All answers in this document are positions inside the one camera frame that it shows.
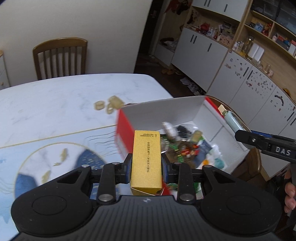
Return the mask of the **person's right hand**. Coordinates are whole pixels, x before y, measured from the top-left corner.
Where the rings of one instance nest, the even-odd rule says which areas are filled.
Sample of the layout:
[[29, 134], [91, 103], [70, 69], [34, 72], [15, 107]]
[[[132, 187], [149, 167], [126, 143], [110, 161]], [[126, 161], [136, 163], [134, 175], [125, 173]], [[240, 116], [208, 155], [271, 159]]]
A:
[[293, 185], [291, 182], [288, 182], [285, 185], [285, 206], [284, 210], [285, 213], [291, 213], [295, 209], [295, 185]]

